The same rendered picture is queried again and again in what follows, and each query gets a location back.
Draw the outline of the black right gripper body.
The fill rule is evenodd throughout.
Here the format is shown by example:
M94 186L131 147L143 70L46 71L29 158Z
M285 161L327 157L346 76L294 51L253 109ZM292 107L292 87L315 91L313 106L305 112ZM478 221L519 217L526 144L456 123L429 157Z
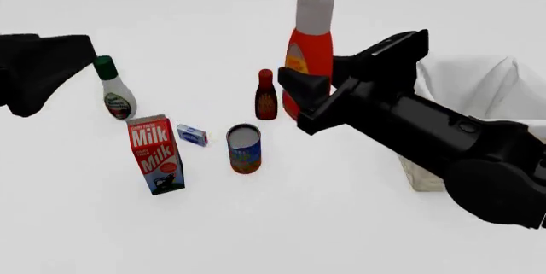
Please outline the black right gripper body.
M330 78L328 98L313 109L299 112L298 128L313 135L337 125L360 128L375 121L401 94L413 94L416 63L428 54L428 30L391 35L356 53L354 85L335 89Z

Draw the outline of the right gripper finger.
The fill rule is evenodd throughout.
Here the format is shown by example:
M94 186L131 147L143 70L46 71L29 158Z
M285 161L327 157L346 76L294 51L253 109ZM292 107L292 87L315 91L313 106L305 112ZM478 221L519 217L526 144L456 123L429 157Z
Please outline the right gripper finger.
M356 55L335 55L332 71L332 86L343 89L345 85L354 85L357 80L352 77L356 66Z
M277 81L295 101L301 111L322 104L330 94L330 78L300 73L292 68L280 67Z

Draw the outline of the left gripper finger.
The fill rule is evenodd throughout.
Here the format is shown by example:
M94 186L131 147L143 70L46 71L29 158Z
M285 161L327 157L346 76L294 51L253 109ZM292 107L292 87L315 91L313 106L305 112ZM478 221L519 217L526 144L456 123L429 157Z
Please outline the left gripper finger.
M0 69L34 70L32 46L40 36L33 33L0 35Z
M0 107L18 117L39 112L62 84L96 59L88 35L40 37L31 53L34 70L0 69Z

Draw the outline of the red ketchup bottle grey cap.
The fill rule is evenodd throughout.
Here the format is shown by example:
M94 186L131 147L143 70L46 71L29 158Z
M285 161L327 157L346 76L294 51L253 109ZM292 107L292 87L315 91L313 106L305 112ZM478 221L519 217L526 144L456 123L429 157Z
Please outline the red ketchup bottle grey cap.
M333 10L334 0L297 0L295 28L288 41L285 67L299 73L332 76Z

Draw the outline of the white basket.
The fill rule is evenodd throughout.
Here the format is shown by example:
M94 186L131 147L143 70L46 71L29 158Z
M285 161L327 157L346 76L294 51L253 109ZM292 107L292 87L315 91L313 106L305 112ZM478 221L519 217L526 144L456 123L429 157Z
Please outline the white basket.
M394 109L416 191L546 192L546 80L513 58L424 58Z

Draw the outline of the small dark red sauce bottle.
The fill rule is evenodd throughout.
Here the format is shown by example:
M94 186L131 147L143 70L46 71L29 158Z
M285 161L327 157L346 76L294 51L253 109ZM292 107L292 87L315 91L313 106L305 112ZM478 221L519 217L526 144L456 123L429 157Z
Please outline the small dark red sauce bottle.
M255 94L255 115L259 120L274 120L277 117L278 103L273 85L273 72L262 69L258 73L258 88Z

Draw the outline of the white dressing bottle green cap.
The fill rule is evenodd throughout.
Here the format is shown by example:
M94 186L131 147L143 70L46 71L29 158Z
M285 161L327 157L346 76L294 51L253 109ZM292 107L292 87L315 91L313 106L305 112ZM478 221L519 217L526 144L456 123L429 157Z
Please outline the white dressing bottle green cap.
M93 66L102 82L103 102L108 112L117 120L129 120L136 114L137 101L123 83L110 55L100 55Z

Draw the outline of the printed tin can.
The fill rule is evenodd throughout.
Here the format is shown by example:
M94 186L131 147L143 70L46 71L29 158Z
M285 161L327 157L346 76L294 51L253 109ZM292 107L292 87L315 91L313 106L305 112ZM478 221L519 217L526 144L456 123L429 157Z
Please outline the printed tin can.
M240 174L256 172L262 163L261 133L258 127L239 124L226 134L231 168Z

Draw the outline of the small blue white box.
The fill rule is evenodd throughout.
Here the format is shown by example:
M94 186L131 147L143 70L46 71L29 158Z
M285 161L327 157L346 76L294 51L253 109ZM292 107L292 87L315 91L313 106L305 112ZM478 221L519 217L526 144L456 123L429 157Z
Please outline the small blue white box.
M208 145L208 137L203 130L198 130L187 125L177 125L177 134L181 140L188 143L193 143L201 147Z

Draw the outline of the red milk carton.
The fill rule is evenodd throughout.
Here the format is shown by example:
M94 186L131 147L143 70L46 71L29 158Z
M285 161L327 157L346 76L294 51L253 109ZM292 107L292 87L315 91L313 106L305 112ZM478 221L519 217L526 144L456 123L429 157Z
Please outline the red milk carton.
M170 120L164 114L126 122L131 151L151 194L185 188L183 163Z

